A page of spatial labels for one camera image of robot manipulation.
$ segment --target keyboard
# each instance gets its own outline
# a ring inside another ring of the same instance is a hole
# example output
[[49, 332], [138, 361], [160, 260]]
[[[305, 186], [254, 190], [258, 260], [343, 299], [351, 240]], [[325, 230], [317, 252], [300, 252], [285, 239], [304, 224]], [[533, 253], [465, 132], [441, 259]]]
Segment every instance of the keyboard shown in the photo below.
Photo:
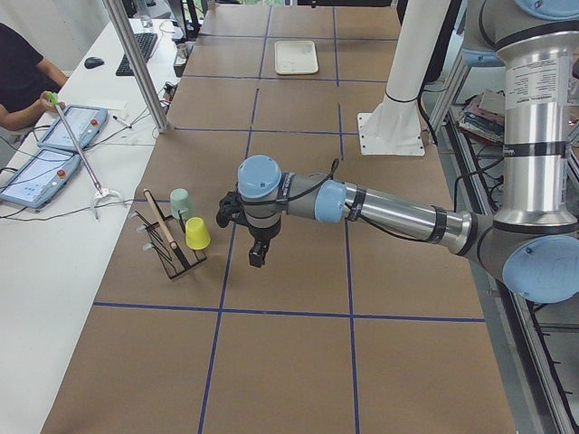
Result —
[[[155, 48], [155, 42], [157, 42], [157, 34], [156, 33], [135, 33], [135, 39], [137, 40], [138, 48], [141, 50], [143, 57], [145, 58], [145, 62], [147, 62], [151, 55], [153, 54], [153, 48]], [[117, 76], [130, 76], [135, 75], [133, 70], [130, 69], [130, 65], [128, 64], [127, 55], [123, 55], [122, 61], [120, 61], [120, 65], [117, 68], [117, 72], [115, 72]]]

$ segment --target yellow cup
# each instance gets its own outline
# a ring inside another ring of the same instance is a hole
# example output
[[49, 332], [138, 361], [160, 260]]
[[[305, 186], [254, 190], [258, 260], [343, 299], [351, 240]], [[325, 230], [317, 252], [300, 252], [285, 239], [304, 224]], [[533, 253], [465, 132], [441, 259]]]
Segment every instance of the yellow cup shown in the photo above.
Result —
[[193, 250], [203, 250], [211, 242], [205, 221], [201, 217], [193, 217], [185, 223], [185, 242]]

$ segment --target wooden stick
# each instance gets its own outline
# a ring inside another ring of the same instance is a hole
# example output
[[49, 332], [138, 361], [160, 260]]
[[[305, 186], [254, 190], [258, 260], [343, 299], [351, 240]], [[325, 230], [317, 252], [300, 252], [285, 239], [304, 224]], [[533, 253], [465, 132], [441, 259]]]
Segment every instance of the wooden stick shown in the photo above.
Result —
[[147, 202], [148, 202], [149, 206], [151, 207], [151, 211], [153, 211], [153, 214], [155, 215], [155, 218], [157, 219], [157, 223], [159, 223], [159, 227], [161, 228], [161, 231], [163, 231], [163, 233], [165, 234], [165, 238], [169, 242], [169, 246], [171, 246], [171, 249], [176, 250], [179, 246], [177, 245], [176, 241], [173, 239], [173, 235], [171, 235], [169, 228], [166, 227], [165, 220], [163, 220], [163, 216], [161, 215], [161, 213], [159, 212], [159, 210], [157, 208], [157, 204], [155, 203], [155, 200], [153, 199], [153, 195], [152, 195], [151, 191], [148, 188], [146, 188], [145, 190], [143, 190], [143, 194], [147, 198]]

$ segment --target white desk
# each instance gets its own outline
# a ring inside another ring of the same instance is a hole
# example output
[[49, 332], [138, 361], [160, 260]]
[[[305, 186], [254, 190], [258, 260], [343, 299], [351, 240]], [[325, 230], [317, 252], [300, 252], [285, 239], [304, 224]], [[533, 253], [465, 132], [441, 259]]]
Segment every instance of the white desk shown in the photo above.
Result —
[[[162, 20], [154, 20], [155, 29]], [[136, 20], [133, 28], [141, 31]], [[133, 77], [116, 77], [123, 51], [112, 24], [108, 24], [86, 57], [101, 57], [105, 64], [86, 70], [83, 61], [59, 94], [68, 104], [125, 102], [111, 111], [99, 137], [121, 126], [110, 115], [134, 119], [145, 102]], [[173, 72], [176, 48], [167, 33], [159, 33], [157, 50], [147, 63], [156, 89], [165, 81], [177, 82]], [[50, 124], [44, 115], [38, 125]], [[153, 120], [147, 117], [87, 153], [103, 186], [133, 197], [155, 144]], [[21, 147], [37, 150], [30, 135]], [[10, 166], [20, 167], [29, 157], [17, 153]], [[0, 177], [4, 184], [8, 175]], [[90, 206], [95, 189], [84, 167], [39, 213], [26, 210], [22, 219], [46, 218]], [[20, 207], [0, 203], [0, 215]], [[110, 254], [128, 214], [128, 207], [101, 208], [100, 220], [90, 211], [48, 222], [0, 220], [2, 240], [0, 274], [0, 432], [39, 432], [52, 406], [62, 377], [89, 313]]]

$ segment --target white mounting flange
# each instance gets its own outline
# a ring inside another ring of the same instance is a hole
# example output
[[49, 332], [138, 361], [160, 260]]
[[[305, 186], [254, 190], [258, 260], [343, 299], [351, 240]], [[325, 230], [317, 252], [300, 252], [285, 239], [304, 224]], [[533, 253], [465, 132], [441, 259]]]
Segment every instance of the white mounting flange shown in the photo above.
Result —
[[363, 156], [423, 156], [424, 145], [416, 107], [383, 113], [384, 103], [374, 113], [358, 113], [358, 136]]

